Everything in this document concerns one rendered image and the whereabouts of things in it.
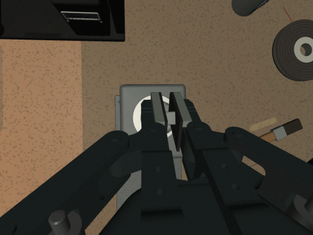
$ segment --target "wooden handle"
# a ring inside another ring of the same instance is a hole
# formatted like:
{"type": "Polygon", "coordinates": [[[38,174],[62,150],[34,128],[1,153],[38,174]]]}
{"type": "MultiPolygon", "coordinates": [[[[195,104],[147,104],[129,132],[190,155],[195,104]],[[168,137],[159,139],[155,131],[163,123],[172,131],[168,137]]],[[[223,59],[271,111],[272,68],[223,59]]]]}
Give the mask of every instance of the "wooden handle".
{"type": "Polygon", "coordinates": [[[265,135],[260,136],[261,139],[267,141],[267,142],[272,142],[276,140],[276,136],[274,134],[274,132],[269,132],[265,135]]]}

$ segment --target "brown speckled surface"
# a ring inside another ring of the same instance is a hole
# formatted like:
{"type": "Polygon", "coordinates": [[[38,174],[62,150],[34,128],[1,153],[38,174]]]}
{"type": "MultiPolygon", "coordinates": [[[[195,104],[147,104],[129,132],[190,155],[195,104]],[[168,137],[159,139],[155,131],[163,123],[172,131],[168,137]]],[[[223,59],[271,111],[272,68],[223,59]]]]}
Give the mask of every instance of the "brown speckled surface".
{"type": "MultiPolygon", "coordinates": [[[[228,0],[126,0],[122,43],[0,40],[0,215],[114,130],[123,84],[184,84],[201,120],[218,132],[277,118],[252,132],[261,136],[299,118],[303,130],[272,144],[307,162],[313,81],[285,78],[271,54],[276,34],[291,23],[283,7],[293,21],[313,20],[309,0],[269,1],[248,17],[228,0]]],[[[116,197],[86,234],[99,234],[114,210],[116,197]]]]}

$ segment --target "black disc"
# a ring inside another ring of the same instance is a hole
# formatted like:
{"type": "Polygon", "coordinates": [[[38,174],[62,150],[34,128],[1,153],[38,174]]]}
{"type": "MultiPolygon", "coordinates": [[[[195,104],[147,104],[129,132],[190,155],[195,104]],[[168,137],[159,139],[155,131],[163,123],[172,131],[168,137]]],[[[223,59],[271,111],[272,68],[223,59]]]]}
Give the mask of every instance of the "black disc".
{"type": "Polygon", "coordinates": [[[313,61],[302,62],[294,54],[294,45],[302,37],[313,39],[313,21],[298,20],[287,25],[277,34],[272,48],[276,67],[285,77],[294,81],[313,79],[313,61]]]}

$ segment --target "red line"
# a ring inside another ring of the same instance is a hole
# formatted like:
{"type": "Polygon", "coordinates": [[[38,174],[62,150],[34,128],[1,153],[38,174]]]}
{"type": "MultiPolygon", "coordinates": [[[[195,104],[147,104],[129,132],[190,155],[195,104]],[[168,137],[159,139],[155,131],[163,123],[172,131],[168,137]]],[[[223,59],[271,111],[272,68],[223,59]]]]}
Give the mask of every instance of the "red line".
{"type": "MultiPolygon", "coordinates": [[[[284,8],[284,7],[283,7],[284,8]]],[[[286,11],[286,9],[284,8],[284,10],[285,10],[285,12],[287,13],[287,11],[286,11]]],[[[288,15],[288,13],[287,13],[287,15],[288,15]]],[[[288,15],[289,16],[289,15],[288,15]]],[[[292,21],[292,19],[290,18],[290,16],[289,16],[289,19],[291,20],[291,22],[293,22],[292,21]]]]}

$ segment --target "dark brush bristle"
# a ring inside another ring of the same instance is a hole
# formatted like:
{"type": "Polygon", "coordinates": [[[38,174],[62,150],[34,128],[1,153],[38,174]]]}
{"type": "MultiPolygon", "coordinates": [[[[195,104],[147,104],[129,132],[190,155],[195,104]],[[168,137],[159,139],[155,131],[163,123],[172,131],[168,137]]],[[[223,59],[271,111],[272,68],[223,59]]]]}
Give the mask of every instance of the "dark brush bristle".
{"type": "Polygon", "coordinates": [[[303,129],[300,119],[295,119],[293,121],[290,121],[284,125],[282,125],[285,129],[285,132],[288,135],[291,135],[292,133],[296,132],[296,131],[300,131],[301,129],[303,129]]]}

